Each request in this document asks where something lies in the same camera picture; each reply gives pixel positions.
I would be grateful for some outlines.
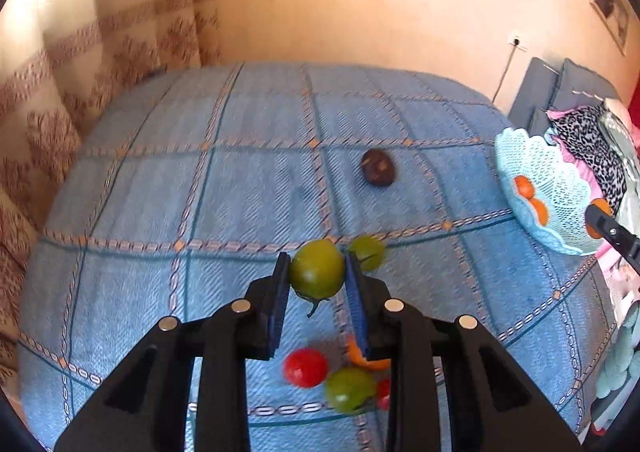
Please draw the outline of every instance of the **picture frame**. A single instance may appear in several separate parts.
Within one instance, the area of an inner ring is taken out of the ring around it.
[[[623,55],[631,19],[627,0],[591,0],[591,6],[609,30]]]

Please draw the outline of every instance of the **power cord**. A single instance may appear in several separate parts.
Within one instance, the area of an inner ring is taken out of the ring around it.
[[[519,44],[520,44],[520,39],[517,39],[517,38],[513,39],[513,47],[511,48],[511,53],[509,53],[509,59],[507,60],[507,65],[505,66],[502,76],[500,77],[500,83],[498,84],[498,88],[495,90],[494,98],[491,99],[491,103],[495,102],[495,97],[498,96],[498,93],[500,92],[502,83],[504,82],[504,77],[507,76],[507,71],[511,66],[511,61],[513,60],[513,54],[516,53],[516,50]]]

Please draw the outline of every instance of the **dark brown round object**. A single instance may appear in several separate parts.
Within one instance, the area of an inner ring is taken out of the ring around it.
[[[372,148],[360,161],[364,179],[376,187],[388,187],[396,180],[396,167],[384,150]]]

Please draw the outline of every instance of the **floral curtain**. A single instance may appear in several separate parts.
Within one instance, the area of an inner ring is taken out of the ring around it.
[[[8,0],[0,12],[0,385],[30,249],[82,140],[161,67],[217,64],[217,0]]]

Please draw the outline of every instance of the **blue denim bedspread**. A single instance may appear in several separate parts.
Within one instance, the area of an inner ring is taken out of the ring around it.
[[[508,125],[452,80],[363,67],[203,68],[127,92],[82,146],[28,268],[19,356],[34,434],[52,448],[159,318],[206,317],[269,275],[278,251],[362,233],[385,239],[374,275],[393,295],[445,320],[475,314],[582,428],[614,326],[609,294],[593,257],[547,251],[514,219],[492,145]],[[396,162],[388,188],[360,172],[373,146]],[[248,364],[253,450],[381,451],[386,413],[343,416],[322,386],[284,382],[295,348],[319,348],[332,369],[344,359],[343,292],[311,320],[308,307],[290,295],[276,358]]]

